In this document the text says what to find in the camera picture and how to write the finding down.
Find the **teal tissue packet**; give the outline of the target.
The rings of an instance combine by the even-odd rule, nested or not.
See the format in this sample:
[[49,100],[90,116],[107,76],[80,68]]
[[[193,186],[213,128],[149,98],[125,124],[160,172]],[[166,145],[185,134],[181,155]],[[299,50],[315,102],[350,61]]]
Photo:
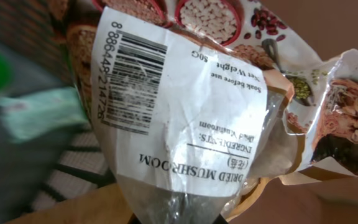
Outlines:
[[0,97],[0,108],[0,119],[14,143],[88,122],[76,89],[72,87],[38,91],[17,98]]

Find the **dried mushroom plastic bag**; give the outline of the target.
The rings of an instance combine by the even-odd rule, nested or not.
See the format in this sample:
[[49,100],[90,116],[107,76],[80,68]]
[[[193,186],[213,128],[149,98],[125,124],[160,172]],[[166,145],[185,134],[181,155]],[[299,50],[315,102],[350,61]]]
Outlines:
[[47,3],[141,223],[212,223],[267,183],[358,176],[358,50],[328,61],[258,1]]

